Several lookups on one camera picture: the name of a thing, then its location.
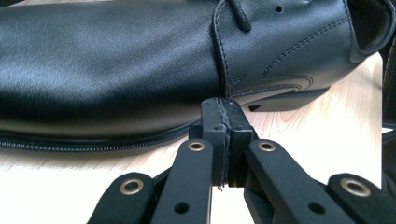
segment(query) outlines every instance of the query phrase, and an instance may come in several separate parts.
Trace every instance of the shoe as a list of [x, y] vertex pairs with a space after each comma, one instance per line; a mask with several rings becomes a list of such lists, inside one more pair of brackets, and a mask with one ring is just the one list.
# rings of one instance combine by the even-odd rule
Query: shoe
[[200, 103], [318, 98], [395, 29], [386, 0], [114, 1], [0, 8], [0, 146], [146, 147]]

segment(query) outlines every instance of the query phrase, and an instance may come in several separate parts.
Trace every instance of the metal grommet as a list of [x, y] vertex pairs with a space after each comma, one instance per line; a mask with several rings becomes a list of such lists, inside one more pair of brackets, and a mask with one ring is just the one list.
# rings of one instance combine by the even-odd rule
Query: metal grommet
[[201, 151], [205, 148], [205, 144], [200, 142], [189, 143], [188, 148], [192, 151]]
[[276, 147], [269, 142], [259, 142], [257, 146], [263, 151], [274, 151], [276, 149]]
[[144, 183], [140, 179], [125, 180], [120, 186], [120, 192], [125, 195], [136, 194], [143, 188], [143, 186]]
[[349, 193], [360, 196], [360, 197], [368, 197], [371, 195], [371, 191], [360, 181], [351, 179], [351, 178], [343, 178], [341, 179], [341, 187], [348, 191]]

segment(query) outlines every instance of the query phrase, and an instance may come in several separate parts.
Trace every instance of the hole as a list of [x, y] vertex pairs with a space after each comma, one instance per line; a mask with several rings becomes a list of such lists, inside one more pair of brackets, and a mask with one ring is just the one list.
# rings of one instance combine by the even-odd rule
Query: hole
[[274, 145], [272, 145], [271, 143], [267, 143], [267, 142], [260, 142], [258, 147], [259, 147], [259, 149], [261, 149], [263, 151], [274, 151], [276, 149], [276, 147]]
[[187, 203], [177, 203], [174, 207], [175, 212], [178, 214], [185, 214], [189, 211], [189, 205]]
[[120, 186], [120, 192], [125, 195], [132, 195], [138, 193], [144, 186], [142, 180], [129, 179], [125, 180]]
[[359, 196], [359, 197], [368, 197], [371, 195], [371, 191], [360, 181], [351, 179], [351, 178], [343, 178], [341, 179], [341, 187], [347, 192]]
[[356, 191], [363, 191], [363, 188], [355, 183], [348, 183], [347, 186]]
[[136, 182], [130, 182], [125, 185], [125, 189], [129, 191], [137, 190], [137, 188], [139, 188], [139, 184], [137, 184]]
[[201, 147], [201, 144], [194, 143], [194, 144], [191, 145], [191, 147], [194, 148], [194, 149], [197, 149], [197, 148]]
[[205, 148], [205, 145], [199, 142], [193, 142], [188, 145], [188, 148], [192, 151], [201, 151]]
[[269, 145], [269, 144], [262, 144], [262, 147], [263, 147], [263, 148], [266, 148], [266, 149], [270, 149], [272, 146]]
[[318, 203], [310, 203], [308, 205], [309, 209], [311, 209], [312, 212], [316, 213], [316, 214], [325, 214], [326, 210], [324, 209], [324, 207]]
[[277, 13], [282, 13], [283, 12], [283, 7], [282, 6], [277, 6], [275, 8], [275, 10], [276, 10]]

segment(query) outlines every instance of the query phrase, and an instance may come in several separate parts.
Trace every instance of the light wood surface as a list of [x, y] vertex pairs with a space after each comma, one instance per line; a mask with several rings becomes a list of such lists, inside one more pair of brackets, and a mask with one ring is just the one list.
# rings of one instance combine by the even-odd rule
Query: light wood surface
[[[261, 138], [281, 144], [313, 178], [327, 183], [331, 175], [352, 173], [380, 186], [381, 67], [376, 54], [303, 108], [245, 109], [247, 118]], [[115, 178], [159, 174], [172, 165], [182, 141], [138, 155], [0, 148], [0, 223], [85, 223]], [[241, 189], [214, 189], [212, 204], [212, 223], [252, 222]]]

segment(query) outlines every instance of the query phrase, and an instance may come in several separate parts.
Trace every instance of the shoe heel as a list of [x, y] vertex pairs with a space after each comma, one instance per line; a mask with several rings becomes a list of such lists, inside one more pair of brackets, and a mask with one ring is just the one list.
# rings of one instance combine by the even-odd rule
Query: shoe heel
[[294, 110], [311, 103], [328, 89], [280, 94], [250, 102], [244, 106], [248, 106], [251, 112]]

